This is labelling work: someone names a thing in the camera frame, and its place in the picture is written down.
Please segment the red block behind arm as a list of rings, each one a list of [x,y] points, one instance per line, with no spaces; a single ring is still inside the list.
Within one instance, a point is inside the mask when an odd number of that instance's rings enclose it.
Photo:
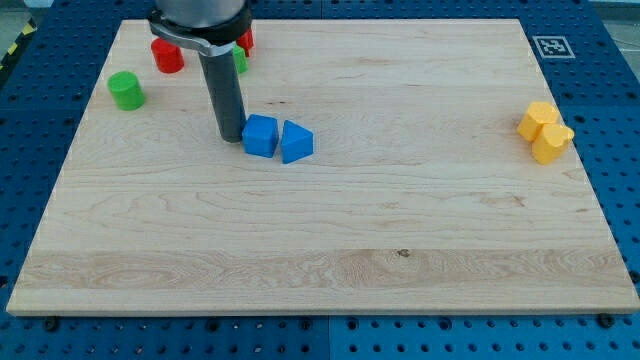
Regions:
[[[254,38],[252,28],[249,28],[237,40],[236,44],[244,50],[245,56],[249,58],[254,48]]]

